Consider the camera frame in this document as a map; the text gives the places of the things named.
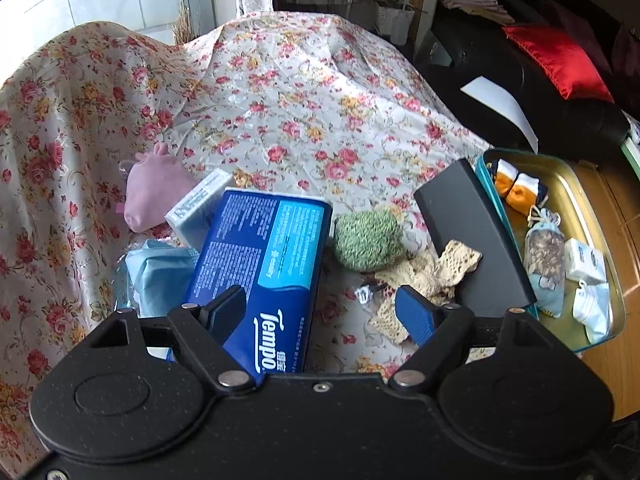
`wooden floor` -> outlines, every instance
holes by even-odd
[[[640,410],[640,183],[623,158],[599,171],[580,165],[575,171],[607,239],[625,298],[622,334],[584,353],[584,362],[612,391],[617,419]]]

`silver rivet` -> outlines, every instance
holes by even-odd
[[[227,388],[243,386],[251,380],[249,374],[243,370],[228,370],[218,376],[218,382]]]
[[[394,380],[399,386],[417,386],[423,383],[426,377],[418,370],[400,370],[395,373]]]
[[[329,383],[318,383],[314,384],[314,391],[319,394],[325,394],[331,389],[331,384]]]
[[[52,469],[47,473],[47,480],[68,480],[62,471]]]

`pink pouch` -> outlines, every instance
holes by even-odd
[[[176,156],[169,155],[165,142],[153,153],[136,153],[127,179],[124,219],[135,233],[165,222],[166,215],[197,184]]]

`green knitted cloth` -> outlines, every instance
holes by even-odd
[[[405,252],[402,229],[388,210],[359,211],[335,221],[334,253],[348,269],[379,270]]]

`floral fabric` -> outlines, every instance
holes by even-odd
[[[412,192],[488,145],[385,41],[336,16],[249,16],[185,46],[113,23],[71,29],[0,89],[0,462],[43,453],[28,400],[108,315],[114,263],[134,236],[118,162],[163,140],[202,178],[323,196],[334,214],[388,207],[411,251],[430,238]],[[161,237],[166,225],[149,235]],[[414,350],[368,326],[363,277],[327,251],[309,370],[393,373]]]

